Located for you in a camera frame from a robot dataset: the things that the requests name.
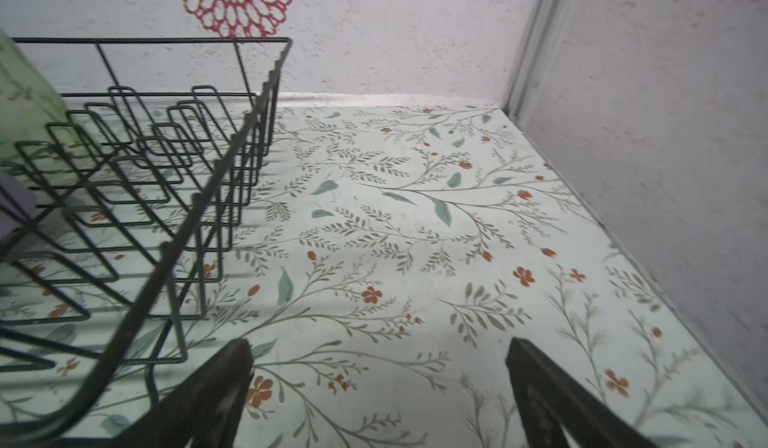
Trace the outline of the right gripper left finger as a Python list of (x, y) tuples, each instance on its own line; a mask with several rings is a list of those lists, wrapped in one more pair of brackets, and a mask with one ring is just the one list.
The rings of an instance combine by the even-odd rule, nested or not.
[(249, 343), (244, 339), (229, 341), (110, 445), (233, 446), (252, 366)]

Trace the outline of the tall green translucent cup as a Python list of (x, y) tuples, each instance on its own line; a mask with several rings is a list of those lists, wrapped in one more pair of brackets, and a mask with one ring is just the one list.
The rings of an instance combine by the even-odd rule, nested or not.
[(1, 30), (1, 160), (19, 158), (18, 141), (50, 140), (46, 125), (68, 122), (53, 86)]

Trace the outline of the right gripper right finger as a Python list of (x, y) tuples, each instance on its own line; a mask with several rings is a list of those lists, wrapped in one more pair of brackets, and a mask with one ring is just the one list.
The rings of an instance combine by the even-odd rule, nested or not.
[(506, 366), (530, 447), (653, 445), (531, 341), (514, 337)]

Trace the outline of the black wire dish rack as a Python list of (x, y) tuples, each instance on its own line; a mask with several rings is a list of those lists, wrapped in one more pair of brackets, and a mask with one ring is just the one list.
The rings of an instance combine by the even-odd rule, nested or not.
[(112, 447), (177, 385), (156, 369), (188, 359), (185, 331), (251, 202), (274, 132), (290, 38), (159, 38), (224, 63), (223, 88), (194, 68), (170, 84), (118, 74), (147, 38), (72, 38), (100, 57), (104, 82), (66, 94), (50, 140), (18, 141), (1, 164), (1, 379), (48, 389), (87, 372), (59, 408), (33, 413), (3, 395), (5, 447)]

